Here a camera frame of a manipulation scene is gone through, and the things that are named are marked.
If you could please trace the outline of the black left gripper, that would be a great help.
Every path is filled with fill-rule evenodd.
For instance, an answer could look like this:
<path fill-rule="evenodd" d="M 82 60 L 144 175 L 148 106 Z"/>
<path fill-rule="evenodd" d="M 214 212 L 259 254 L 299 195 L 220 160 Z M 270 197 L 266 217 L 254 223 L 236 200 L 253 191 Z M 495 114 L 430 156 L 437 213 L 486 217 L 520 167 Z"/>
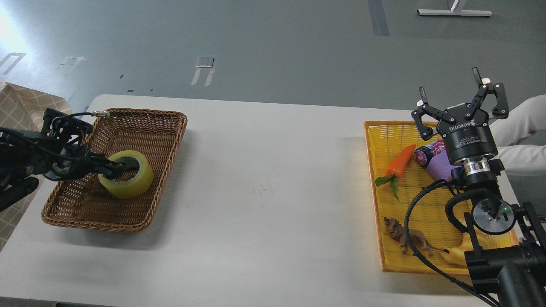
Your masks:
<path fill-rule="evenodd" d="M 43 176 L 54 182 L 78 180 L 88 174 L 101 174 L 108 180 L 121 177 L 127 171 L 138 171 L 140 162 L 132 156 L 110 160 L 97 156 L 88 145 L 68 146 L 61 153 L 41 150 L 45 162 Z"/>

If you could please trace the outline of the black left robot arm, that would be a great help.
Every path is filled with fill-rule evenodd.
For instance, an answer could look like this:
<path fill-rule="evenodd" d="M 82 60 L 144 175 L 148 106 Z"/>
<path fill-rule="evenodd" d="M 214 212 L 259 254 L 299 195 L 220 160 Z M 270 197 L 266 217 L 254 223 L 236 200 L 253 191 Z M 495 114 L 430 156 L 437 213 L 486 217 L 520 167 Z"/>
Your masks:
<path fill-rule="evenodd" d="M 88 174 L 114 180 L 138 169 L 136 159 L 108 159 L 92 152 L 84 138 L 93 132 L 93 126 L 82 121 L 82 115 L 48 108 L 40 131 L 1 128 L 2 211 L 37 189 L 37 175 L 54 182 L 78 180 Z"/>

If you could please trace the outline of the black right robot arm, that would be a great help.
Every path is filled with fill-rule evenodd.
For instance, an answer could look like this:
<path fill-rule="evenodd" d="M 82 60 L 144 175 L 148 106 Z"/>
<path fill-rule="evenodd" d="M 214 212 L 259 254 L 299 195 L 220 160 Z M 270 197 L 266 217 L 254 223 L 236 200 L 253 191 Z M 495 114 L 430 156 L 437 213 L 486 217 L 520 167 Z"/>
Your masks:
<path fill-rule="evenodd" d="M 429 105 L 422 87 L 422 103 L 412 113 L 421 138 L 439 135 L 449 163 L 456 168 L 452 180 L 438 180 L 412 200 L 404 218 L 404 233 L 414 255 L 426 266 L 492 307 L 543 307 L 545 305 L 545 231 L 531 203 L 504 201 L 497 177 L 504 170 L 496 159 L 497 146 L 489 128 L 489 114 L 481 109 L 487 95 L 495 95 L 493 117 L 506 119 L 509 107 L 501 82 L 492 83 L 473 68 L 478 86 L 469 103 L 438 110 Z M 472 250 L 465 253 L 472 285 L 443 272 L 427 260 L 410 237 L 409 221 L 417 202 L 443 186 L 464 190 L 445 204 L 448 221 L 470 236 Z"/>

